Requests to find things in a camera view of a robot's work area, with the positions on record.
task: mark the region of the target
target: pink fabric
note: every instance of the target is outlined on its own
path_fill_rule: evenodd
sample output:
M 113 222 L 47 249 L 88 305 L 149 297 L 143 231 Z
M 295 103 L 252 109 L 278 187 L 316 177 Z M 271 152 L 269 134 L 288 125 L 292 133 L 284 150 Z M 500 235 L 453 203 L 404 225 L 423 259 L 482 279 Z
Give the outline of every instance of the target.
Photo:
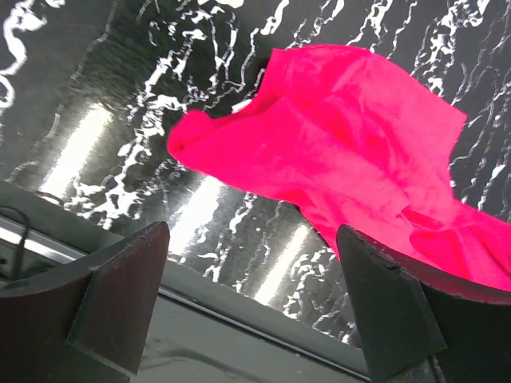
M 340 225 L 511 291 L 511 226 L 458 202 L 448 163 L 465 115 L 368 50 L 275 50 L 259 93 L 212 120 L 191 111 L 168 151 L 235 188 L 299 206 L 336 248 Z

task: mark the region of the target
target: pink cloth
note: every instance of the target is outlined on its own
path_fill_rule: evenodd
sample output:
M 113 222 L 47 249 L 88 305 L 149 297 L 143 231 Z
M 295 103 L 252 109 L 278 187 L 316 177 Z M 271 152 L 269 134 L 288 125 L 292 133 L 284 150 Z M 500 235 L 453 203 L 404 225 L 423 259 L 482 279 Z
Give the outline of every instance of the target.
M 388 247 L 511 291 L 511 226 L 457 201 L 450 150 L 465 115 L 368 50 L 275 50 L 254 101 L 191 111 L 168 151 L 235 188 L 299 206 L 336 248 L 348 224 Z

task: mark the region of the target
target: gray surface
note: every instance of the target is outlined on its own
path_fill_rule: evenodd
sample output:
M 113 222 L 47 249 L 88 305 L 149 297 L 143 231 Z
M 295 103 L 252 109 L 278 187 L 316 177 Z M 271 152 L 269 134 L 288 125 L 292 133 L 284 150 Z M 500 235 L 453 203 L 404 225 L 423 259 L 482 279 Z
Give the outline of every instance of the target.
M 358 382 L 335 369 L 158 298 L 142 368 L 132 383 L 164 381 Z
M 201 278 L 197 273 L 175 263 L 167 263 L 161 280 L 163 290 L 188 298 L 201 310 L 221 316 L 252 333 L 309 353 L 317 360 L 336 365 L 360 376 L 367 376 L 363 353 L 337 339 L 321 334 L 303 323 L 237 294 L 235 291 Z
M 435 368 L 434 357 L 392 377 L 387 383 L 445 383 L 442 372 Z

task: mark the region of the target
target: wire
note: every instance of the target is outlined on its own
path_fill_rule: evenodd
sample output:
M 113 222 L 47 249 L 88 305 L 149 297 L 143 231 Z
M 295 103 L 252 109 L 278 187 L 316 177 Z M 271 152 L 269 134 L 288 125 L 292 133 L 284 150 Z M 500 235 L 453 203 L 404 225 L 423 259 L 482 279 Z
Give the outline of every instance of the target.
M 50 201 L 53 204 L 57 204 L 59 206 L 64 206 L 64 200 L 56 197 L 53 194 L 45 193 L 45 192 L 39 191 L 39 190 L 35 191 L 34 194 L 46 199 L 47 201 Z
M 16 246 L 16 250 L 14 252 L 14 262 L 13 262 L 13 267 L 12 267 L 12 271 L 11 271 L 10 278 L 9 278 L 9 281 L 13 282 L 13 281 L 17 281 L 18 279 L 20 279 L 21 275 L 22 275 L 23 256 L 25 254 L 25 241 L 26 241 L 26 238 L 29 236 L 30 221 L 29 221 L 29 217 L 23 211 L 20 211 L 15 207 L 0 205 L 0 210 L 8 210 L 8 211 L 15 212 L 22 218 L 22 222 L 23 222 L 23 226 L 24 226 L 22 237 L 20 238 L 19 243 Z

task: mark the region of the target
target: reflective metallic surface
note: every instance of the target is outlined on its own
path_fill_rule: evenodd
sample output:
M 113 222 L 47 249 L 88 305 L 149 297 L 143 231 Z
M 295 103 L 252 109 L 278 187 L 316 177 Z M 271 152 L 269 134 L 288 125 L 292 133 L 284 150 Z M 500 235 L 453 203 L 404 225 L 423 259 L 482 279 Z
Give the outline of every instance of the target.
M 190 109 L 243 108 L 274 47 L 365 46 L 468 114 L 450 165 L 454 193 L 508 220 L 510 7 L 2 2 L 0 177 L 121 235 L 164 220 L 169 262 L 356 344 L 340 265 L 299 212 L 189 171 L 165 138 Z
M 18 245 L 22 233 L 22 225 L 0 217 L 0 239 L 12 245 Z M 60 264 L 72 262 L 85 255 L 36 231 L 29 232 L 25 241 L 25 249 Z

